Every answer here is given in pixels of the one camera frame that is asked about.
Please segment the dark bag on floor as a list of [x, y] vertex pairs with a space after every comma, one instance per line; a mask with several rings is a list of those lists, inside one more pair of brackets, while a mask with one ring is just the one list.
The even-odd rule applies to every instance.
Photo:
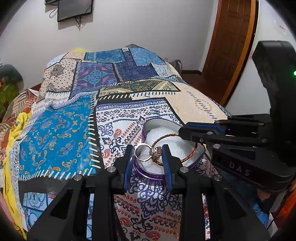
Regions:
[[179, 74], [182, 74], [182, 62], [180, 60], [174, 60], [169, 62], [169, 64], [171, 64], [171, 66], [173, 66]]

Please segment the wooden wardrobe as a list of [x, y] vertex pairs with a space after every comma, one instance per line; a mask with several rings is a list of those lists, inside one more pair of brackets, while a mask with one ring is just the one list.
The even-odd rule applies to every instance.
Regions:
[[202, 76], [215, 92], [208, 96], [222, 106], [229, 102], [244, 69], [257, 14], [257, 1], [218, 1]]

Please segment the yellow blanket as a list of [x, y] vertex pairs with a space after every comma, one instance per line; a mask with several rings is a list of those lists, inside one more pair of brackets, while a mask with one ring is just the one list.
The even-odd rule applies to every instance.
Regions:
[[22, 130], [27, 125], [31, 113], [20, 113], [16, 118], [16, 123], [9, 131], [8, 143], [6, 146], [6, 157], [3, 160], [3, 196], [7, 205], [8, 212], [13, 220], [13, 227], [17, 233], [24, 239], [27, 238], [25, 233], [25, 215], [20, 204], [18, 192], [19, 181], [19, 159], [16, 156], [16, 140]]

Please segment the blue patchwork bedspread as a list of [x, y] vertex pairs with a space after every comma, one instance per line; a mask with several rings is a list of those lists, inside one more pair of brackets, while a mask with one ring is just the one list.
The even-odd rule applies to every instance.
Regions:
[[152, 142], [171, 152], [201, 175], [215, 174], [204, 147], [174, 137], [188, 122], [214, 123], [227, 112], [182, 80], [171, 64], [154, 52], [129, 45], [102, 52], [68, 52], [46, 66], [31, 117], [16, 140], [18, 197], [25, 233], [75, 175], [98, 174], [113, 165], [128, 145], [145, 141], [144, 125], [153, 127]]

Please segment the striped patterned pillow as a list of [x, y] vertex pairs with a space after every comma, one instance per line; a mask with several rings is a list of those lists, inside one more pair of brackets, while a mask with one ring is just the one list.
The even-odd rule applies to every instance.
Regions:
[[29, 113], [38, 95], [38, 91], [26, 89], [9, 104], [8, 110], [4, 114], [3, 121], [1, 122], [1, 149], [6, 148], [9, 131], [15, 124], [18, 115], [22, 112]]

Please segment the small black wall monitor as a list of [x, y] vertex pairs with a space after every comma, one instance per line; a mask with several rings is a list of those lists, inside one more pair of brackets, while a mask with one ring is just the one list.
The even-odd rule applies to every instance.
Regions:
[[61, 0], [58, 1], [57, 22], [91, 14], [93, 0]]

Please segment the large black wall television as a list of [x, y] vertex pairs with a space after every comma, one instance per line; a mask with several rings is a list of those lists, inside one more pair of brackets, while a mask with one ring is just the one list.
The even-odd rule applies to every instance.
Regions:
[[44, 0], [45, 5], [57, 4], [57, 3], [58, 3], [58, 0]]

